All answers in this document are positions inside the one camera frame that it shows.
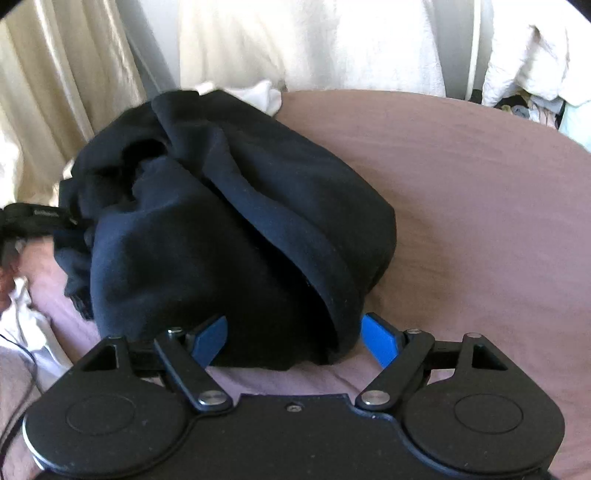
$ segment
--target folded clothing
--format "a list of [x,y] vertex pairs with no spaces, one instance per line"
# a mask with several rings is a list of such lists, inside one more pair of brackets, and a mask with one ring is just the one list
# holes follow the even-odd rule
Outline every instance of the folded clothing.
[[394,253],[392,207],[330,152],[222,91],[168,92],[78,155],[55,237],[65,294],[100,334],[151,339],[213,315],[218,365],[332,362]]

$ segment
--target black cloth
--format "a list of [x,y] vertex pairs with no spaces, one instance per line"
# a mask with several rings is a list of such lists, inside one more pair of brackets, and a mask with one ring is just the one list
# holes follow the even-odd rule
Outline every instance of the black cloth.
[[344,355],[396,243],[392,207],[343,161],[225,92],[168,92],[78,155],[56,235],[66,295],[100,334],[228,318],[218,365]]

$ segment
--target white curtain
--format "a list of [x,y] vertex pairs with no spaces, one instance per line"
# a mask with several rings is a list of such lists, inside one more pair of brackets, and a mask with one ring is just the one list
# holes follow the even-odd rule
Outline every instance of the white curtain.
[[115,0],[25,0],[0,22],[0,206],[47,203],[66,163],[145,99]]
[[181,86],[445,96],[432,0],[180,0]]

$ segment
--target black garment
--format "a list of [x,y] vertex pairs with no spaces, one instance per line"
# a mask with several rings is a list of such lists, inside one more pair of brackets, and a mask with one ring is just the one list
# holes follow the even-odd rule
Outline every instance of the black garment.
[[394,211],[344,162],[224,92],[169,92],[78,155],[56,236],[66,295],[101,335],[225,314],[218,365],[334,361],[394,253]]

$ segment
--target black cable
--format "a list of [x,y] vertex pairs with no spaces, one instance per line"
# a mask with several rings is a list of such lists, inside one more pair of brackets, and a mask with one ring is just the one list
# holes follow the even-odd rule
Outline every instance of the black cable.
[[21,413],[23,406],[26,404],[29,396],[31,395],[33,388],[37,385],[37,375],[38,375],[38,365],[37,359],[35,356],[24,346],[22,346],[18,342],[14,342],[9,338],[6,338],[3,334],[0,333],[0,338],[6,340],[7,342],[16,346],[22,353],[28,356],[33,363],[33,366],[29,370],[31,374],[31,380],[27,389],[25,390],[24,395],[20,399],[17,407],[14,409],[10,418],[8,419],[6,426],[4,427],[2,433],[0,434],[0,480],[4,480],[4,462],[6,460],[6,456],[8,454],[8,448],[10,447],[12,441],[17,436],[19,429],[22,425],[22,420],[25,416],[25,412]]

